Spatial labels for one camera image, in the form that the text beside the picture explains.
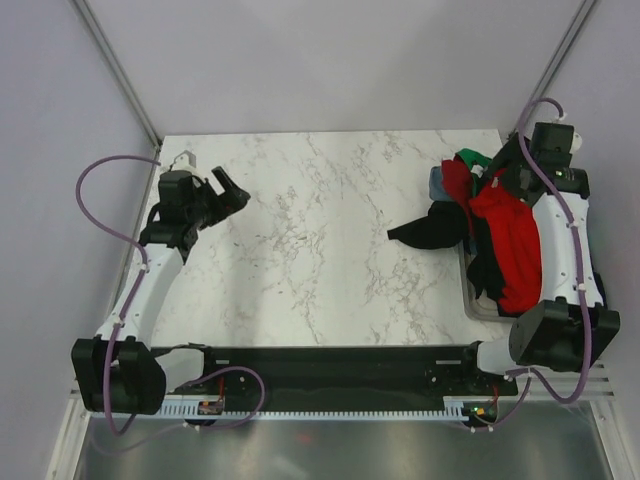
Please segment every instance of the white marble surface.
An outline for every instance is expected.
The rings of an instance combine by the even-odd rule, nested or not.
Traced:
[[[462,147],[493,155],[500,145],[495,130],[167,137],[163,165],[188,150],[201,172],[212,177],[222,165],[252,199],[200,232],[153,345],[434,345],[505,335],[506,325],[467,318],[456,250],[414,250],[386,234],[426,214],[433,165]],[[147,208],[156,200],[154,190]]]

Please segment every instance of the pile of clothes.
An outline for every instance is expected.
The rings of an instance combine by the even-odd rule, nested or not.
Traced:
[[[460,150],[431,170],[428,215],[388,231],[389,239],[419,249],[448,248],[463,242],[475,255],[467,269],[476,298],[486,291],[502,316],[519,316],[534,307],[542,289],[540,238],[531,207],[501,184],[506,157],[520,159],[509,141],[490,159]]]

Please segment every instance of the white wall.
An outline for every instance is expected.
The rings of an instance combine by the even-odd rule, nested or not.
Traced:
[[[574,166],[589,173],[595,267],[622,323],[605,358],[636,455],[640,455],[639,22],[637,0],[602,2],[549,92],[566,108],[567,122],[584,139]]]
[[[73,378],[70,350],[91,336],[122,245],[75,205],[92,160],[151,147],[65,0],[5,2],[0,17],[0,465],[44,476]],[[87,185],[107,224],[131,231],[145,168],[105,168]]]
[[[511,129],[580,0],[88,0],[162,134]]]

